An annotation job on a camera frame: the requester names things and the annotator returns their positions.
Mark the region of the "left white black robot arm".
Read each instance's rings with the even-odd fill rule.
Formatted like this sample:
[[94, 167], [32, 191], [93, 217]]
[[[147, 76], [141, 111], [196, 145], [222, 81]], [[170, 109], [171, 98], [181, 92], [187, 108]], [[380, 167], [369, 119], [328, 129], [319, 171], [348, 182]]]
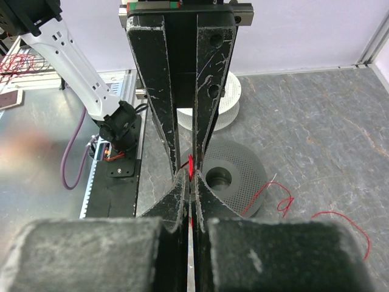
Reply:
[[[62, 17], [60, 1], [2, 1], [1, 28], [35, 49], [74, 90], [100, 135], [126, 153], [135, 110], [113, 94]], [[191, 169], [200, 171], [218, 118], [236, 35], [250, 26], [250, 3], [124, 1], [119, 19], [145, 90], [172, 175], [181, 168], [178, 108], [193, 110]]]

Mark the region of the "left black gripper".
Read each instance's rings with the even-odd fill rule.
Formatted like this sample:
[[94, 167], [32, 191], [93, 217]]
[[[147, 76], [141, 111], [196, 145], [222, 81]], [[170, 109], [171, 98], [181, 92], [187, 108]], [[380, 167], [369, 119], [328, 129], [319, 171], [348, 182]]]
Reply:
[[193, 166], [201, 170], [238, 27], [251, 25], [253, 16], [250, 3], [235, 1], [126, 1], [120, 6], [119, 19], [173, 178], [181, 165], [174, 107], [193, 106]]

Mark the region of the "dark grey cable spool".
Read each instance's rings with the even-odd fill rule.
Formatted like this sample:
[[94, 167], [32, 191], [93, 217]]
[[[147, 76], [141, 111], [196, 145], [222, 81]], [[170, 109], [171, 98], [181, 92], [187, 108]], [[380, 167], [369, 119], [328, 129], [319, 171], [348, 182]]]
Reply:
[[263, 205], [267, 174], [258, 156], [234, 141], [208, 145], [193, 211], [198, 218], [254, 217]]

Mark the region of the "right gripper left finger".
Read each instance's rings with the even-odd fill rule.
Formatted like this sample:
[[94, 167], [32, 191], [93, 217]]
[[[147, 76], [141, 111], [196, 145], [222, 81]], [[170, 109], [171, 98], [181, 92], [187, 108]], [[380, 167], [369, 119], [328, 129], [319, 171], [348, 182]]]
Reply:
[[26, 225], [1, 268], [2, 291], [185, 291], [188, 172], [137, 218]]

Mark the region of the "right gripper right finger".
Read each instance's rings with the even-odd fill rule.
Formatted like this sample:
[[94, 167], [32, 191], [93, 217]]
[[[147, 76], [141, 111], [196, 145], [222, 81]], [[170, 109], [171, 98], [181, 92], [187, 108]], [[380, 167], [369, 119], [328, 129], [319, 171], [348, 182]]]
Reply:
[[321, 210], [242, 218], [190, 173], [196, 291], [385, 291], [381, 236], [352, 215]]

